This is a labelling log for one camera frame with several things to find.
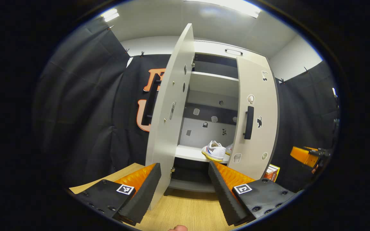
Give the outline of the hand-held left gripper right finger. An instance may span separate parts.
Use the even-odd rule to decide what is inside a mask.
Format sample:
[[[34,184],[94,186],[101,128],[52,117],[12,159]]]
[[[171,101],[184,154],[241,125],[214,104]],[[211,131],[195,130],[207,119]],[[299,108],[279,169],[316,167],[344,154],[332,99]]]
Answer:
[[[208,175],[217,194],[228,225],[242,225],[273,213],[296,197],[291,192],[263,177],[258,180],[210,161]]]

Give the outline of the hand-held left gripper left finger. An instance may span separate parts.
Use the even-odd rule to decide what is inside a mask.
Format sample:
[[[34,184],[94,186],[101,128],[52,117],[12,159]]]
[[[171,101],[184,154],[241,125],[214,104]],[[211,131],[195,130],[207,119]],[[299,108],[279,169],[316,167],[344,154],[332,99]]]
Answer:
[[[98,214],[135,226],[146,214],[160,177],[160,163],[154,163],[119,180],[102,179],[73,197]]]

